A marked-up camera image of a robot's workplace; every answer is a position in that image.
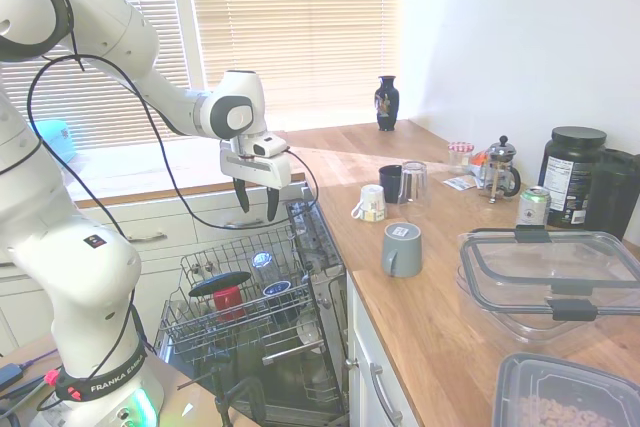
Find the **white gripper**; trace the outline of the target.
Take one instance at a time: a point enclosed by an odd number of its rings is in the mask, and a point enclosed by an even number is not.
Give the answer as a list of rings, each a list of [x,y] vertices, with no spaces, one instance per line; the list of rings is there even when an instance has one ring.
[[[250,210],[247,181],[267,187],[267,220],[275,219],[279,189],[291,183],[291,165],[285,153],[287,149],[286,141],[277,135],[241,135],[220,142],[221,172],[234,178],[234,191],[244,213]]]

